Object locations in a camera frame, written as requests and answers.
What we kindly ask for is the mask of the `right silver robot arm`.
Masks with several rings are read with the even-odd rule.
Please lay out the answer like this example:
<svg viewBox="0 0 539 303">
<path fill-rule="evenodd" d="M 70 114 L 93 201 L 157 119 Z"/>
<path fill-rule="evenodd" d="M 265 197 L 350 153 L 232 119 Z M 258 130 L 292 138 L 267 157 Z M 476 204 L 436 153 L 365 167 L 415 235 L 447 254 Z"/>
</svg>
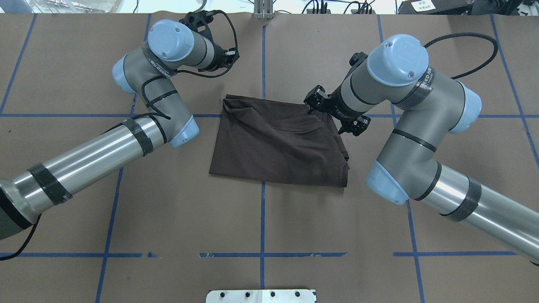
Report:
<svg viewBox="0 0 539 303">
<path fill-rule="evenodd" d="M 478 118 L 478 94 L 431 67 L 426 46 L 406 34 L 387 38 L 369 54 L 354 54 L 349 63 L 334 92 L 317 85 L 304 103 L 310 112 L 338 119 L 339 133 L 354 136 L 368 128 L 366 112 L 381 102 L 402 110 L 366 177 L 369 189 L 397 205 L 422 202 L 537 265 L 538 213 L 434 159 L 446 134 L 462 133 Z"/>
</svg>

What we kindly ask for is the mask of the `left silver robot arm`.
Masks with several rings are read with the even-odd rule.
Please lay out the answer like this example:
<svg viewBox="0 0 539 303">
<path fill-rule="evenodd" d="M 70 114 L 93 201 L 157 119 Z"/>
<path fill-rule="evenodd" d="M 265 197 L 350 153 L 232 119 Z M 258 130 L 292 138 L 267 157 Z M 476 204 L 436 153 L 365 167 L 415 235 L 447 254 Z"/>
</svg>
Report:
<svg viewBox="0 0 539 303">
<path fill-rule="evenodd" d="M 181 146 L 200 129 L 171 81 L 194 67 L 209 77 L 218 69 L 229 71 L 239 58 L 237 41 L 223 49 L 210 32 L 198 31 L 188 19 L 162 19 L 150 27 L 147 40 L 125 54 L 112 69 L 116 84 L 135 94 L 147 112 L 127 118 L 105 132 L 13 180 L 1 180 L 2 239 L 36 226 L 42 213 L 70 200 L 76 193 L 156 148 Z"/>
</svg>

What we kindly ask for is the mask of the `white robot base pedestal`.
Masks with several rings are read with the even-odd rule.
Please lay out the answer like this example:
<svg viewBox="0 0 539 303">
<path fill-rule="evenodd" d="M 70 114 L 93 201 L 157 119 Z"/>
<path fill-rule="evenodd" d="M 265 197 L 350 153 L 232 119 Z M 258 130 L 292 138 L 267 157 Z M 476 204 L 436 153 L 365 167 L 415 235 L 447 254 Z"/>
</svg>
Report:
<svg viewBox="0 0 539 303">
<path fill-rule="evenodd" d="M 206 303 L 316 303 L 316 291 L 306 288 L 269 290 L 214 290 Z"/>
</svg>

